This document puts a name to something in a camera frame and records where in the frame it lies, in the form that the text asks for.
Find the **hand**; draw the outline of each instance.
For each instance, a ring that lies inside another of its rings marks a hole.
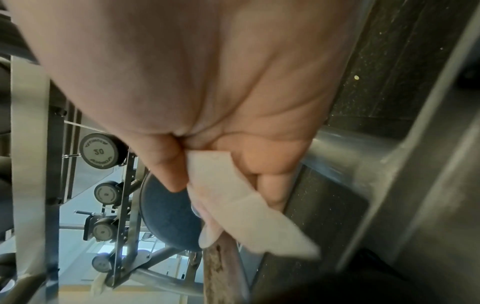
[[[7,2],[57,85],[171,191],[227,150],[273,208],[327,115],[357,0]]]

